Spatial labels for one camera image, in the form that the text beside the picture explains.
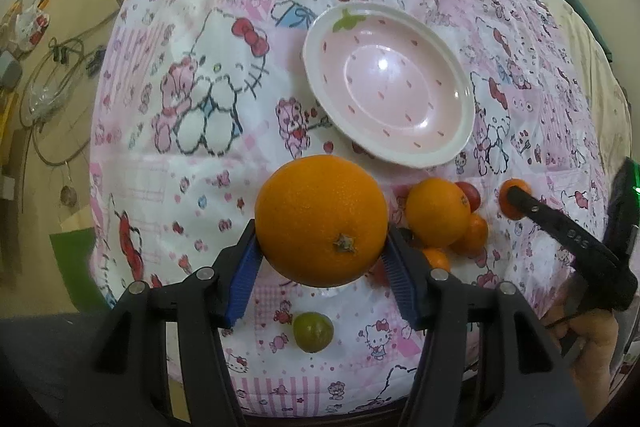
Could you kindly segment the person's right hand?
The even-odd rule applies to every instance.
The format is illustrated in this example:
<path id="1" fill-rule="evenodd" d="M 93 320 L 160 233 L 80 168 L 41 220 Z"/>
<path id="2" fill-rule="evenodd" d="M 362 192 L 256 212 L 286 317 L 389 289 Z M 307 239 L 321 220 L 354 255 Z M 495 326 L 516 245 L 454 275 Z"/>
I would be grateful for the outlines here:
<path id="1" fill-rule="evenodd" d="M 562 284 L 541 322 L 557 346 L 570 332 L 582 338 L 582 351 L 570 366 L 570 373 L 584 403 L 586 415 L 593 421 L 608 404 L 610 368 L 617 343 L 618 323 L 611 311 L 601 309 L 593 309 L 561 322 L 573 286 L 572 280 Z"/>

